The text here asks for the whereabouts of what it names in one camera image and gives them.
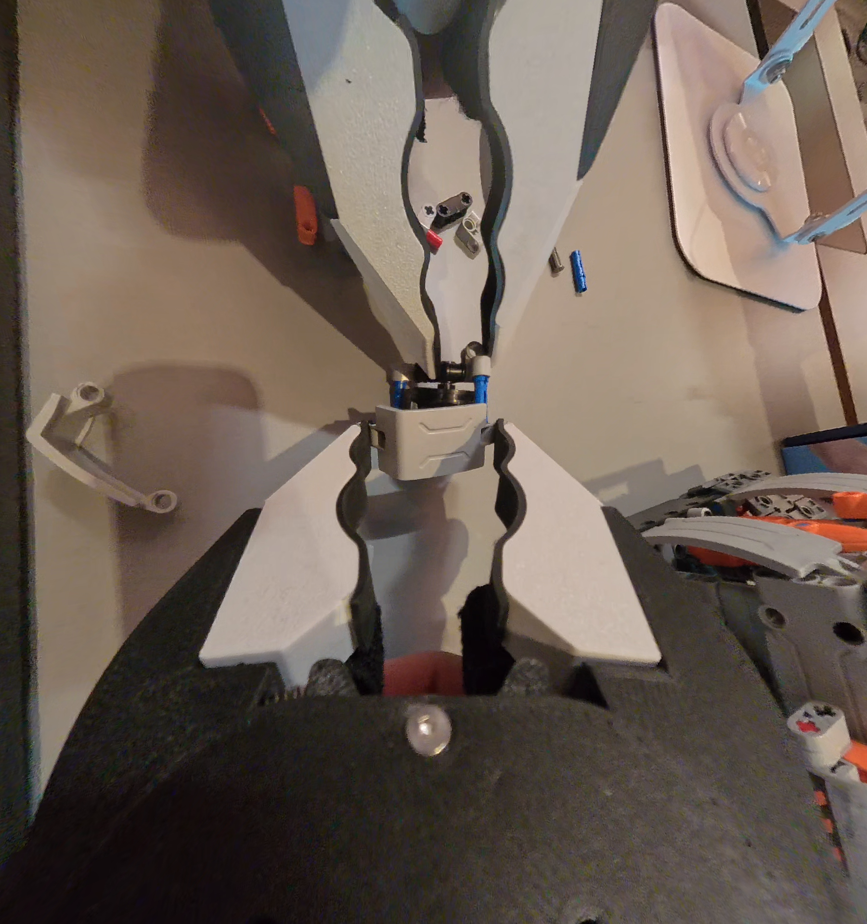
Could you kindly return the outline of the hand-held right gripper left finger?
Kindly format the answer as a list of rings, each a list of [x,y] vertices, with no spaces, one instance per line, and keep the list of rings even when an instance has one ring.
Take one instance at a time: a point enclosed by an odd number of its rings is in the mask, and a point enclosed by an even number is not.
[[[370,427],[348,427],[265,502],[208,631],[208,668],[274,664],[305,683],[324,659],[370,662],[381,681],[380,611],[359,535]]]

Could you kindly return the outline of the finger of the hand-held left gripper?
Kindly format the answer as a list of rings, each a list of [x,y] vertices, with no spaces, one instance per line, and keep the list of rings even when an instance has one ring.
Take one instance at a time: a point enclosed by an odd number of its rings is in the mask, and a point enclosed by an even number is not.
[[[482,217],[486,348],[497,365],[576,199],[601,1],[482,2],[473,28],[491,161]]]
[[[283,7],[335,202],[332,224],[402,360],[434,371],[431,251],[407,189],[424,114],[414,30],[393,2]]]

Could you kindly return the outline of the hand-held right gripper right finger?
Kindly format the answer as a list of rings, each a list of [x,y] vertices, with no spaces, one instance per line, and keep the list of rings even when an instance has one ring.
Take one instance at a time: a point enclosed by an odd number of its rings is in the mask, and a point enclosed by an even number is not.
[[[495,513],[504,533],[490,576],[460,611],[465,674],[507,674],[534,658],[654,668],[659,645],[604,507],[516,425],[492,424]]]

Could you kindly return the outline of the small orange liftarm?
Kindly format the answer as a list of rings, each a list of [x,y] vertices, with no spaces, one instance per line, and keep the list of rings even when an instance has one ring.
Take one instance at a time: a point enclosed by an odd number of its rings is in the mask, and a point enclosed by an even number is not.
[[[311,190],[301,184],[293,185],[293,203],[298,241],[313,247],[320,236],[320,216]]]

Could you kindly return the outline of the grey orange tracked toy robot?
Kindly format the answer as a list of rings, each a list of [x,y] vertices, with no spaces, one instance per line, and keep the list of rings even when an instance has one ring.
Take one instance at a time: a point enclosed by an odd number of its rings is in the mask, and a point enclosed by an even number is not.
[[[628,520],[715,592],[786,715],[867,922],[867,474],[730,473]]]

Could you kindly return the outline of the white book stand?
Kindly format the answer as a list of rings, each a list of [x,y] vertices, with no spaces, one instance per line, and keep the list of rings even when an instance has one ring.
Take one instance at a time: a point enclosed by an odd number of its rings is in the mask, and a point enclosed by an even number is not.
[[[820,303],[816,243],[867,212],[867,188],[810,207],[784,83],[832,7],[806,2],[760,61],[675,3],[652,21],[677,247],[701,278],[796,311]]]

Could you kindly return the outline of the grey curved toy part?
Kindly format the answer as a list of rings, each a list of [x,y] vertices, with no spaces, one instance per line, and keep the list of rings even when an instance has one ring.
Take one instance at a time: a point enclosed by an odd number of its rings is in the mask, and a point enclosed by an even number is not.
[[[61,472],[110,501],[153,514],[173,513],[179,503],[173,491],[139,491],[116,478],[87,448],[94,423],[109,416],[112,406],[112,395],[92,382],[80,383],[68,396],[52,394],[29,423],[26,440]]]

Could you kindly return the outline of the blue robot kit box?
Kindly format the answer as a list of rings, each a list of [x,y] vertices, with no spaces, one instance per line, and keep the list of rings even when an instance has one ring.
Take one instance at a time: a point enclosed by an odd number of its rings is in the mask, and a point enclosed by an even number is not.
[[[786,475],[838,472],[867,475],[867,423],[783,439],[780,454]]]

